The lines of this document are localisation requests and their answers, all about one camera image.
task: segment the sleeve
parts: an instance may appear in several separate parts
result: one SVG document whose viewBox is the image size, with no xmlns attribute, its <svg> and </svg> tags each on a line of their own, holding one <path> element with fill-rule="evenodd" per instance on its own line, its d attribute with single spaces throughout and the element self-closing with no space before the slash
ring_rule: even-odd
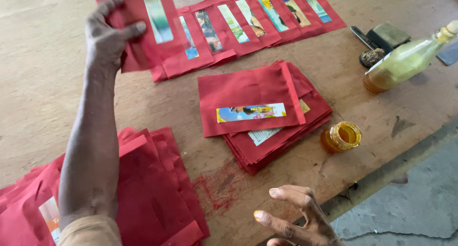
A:
<svg viewBox="0 0 458 246">
<path fill-rule="evenodd" d="M 60 234 L 59 246 L 122 246 L 116 222 L 95 215 L 70 223 Z"/>
</svg>

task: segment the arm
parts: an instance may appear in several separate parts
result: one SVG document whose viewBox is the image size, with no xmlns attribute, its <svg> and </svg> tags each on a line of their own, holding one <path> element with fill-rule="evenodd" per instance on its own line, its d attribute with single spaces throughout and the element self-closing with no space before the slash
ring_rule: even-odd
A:
<svg viewBox="0 0 458 246">
<path fill-rule="evenodd" d="M 308 187 L 284 185 L 269 190 L 272 198 L 287 201 L 299 208 L 306 218 L 304 227 L 293 225 L 271 214 L 256 210 L 255 219 L 276 234 L 300 246 L 345 246 L 336 236 L 333 228 L 321 210 L 317 199 Z M 267 246 L 292 246 L 284 239 L 270 239 Z"/>
<path fill-rule="evenodd" d="M 122 0 L 101 0 L 87 20 L 83 95 L 60 176 L 61 231 L 86 216 L 116 217 L 119 146 L 114 83 L 126 41 L 146 29 L 144 22 L 122 30 L 107 25 L 105 16 L 120 4 Z"/>
</svg>

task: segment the wooden table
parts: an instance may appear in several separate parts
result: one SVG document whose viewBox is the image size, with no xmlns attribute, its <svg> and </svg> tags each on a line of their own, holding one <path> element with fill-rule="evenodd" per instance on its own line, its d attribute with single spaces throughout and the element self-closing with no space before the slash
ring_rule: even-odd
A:
<svg viewBox="0 0 458 246">
<path fill-rule="evenodd" d="M 0 187 L 66 149 L 82 90 L 84 17 L 94 0 L 0 0 Z M 178 7 L 202 0 L 175 0 Z M 328 0 L 348 25 L 368 31 L 390 20 L 413 38 L 458 19 L 458 0 Z M 374 95 L 362 85 L 367 50 L 349 28 L 264 49 L 226 64 L 154 84 L 149 72 L 118 75 L 118 129 L 171 126 L 206 214 L 205 245 L 254 245 L 271 235 L 253 219 L 262 209 L 295 220 L 300 213 L 272 200 L 268 189 L 311 187 L 320 202 L 409 149 L 458 114 L 458 65 L 432 66 L 397 88 Z M 330 155 L 317 129 L 256 176 L 241 170 L 221 137 L 203 138 L 197 77 L 252 69 L 275 60 L 295 63 L 335 110 L 356 123 L 362 144 Z"/>
</svg>

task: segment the glass jar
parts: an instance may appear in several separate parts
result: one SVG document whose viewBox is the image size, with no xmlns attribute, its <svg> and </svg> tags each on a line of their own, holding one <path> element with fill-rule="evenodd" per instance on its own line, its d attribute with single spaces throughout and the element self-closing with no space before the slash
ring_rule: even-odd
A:
<svg viewBox="0 0 458 246">
<path fill-rule="evenodd" d="M 321 145 L 331 153 L 353 149 L 361 141 L 361 130 L 354 123 L 340 122 L 321 132 Z"/>
</svg>

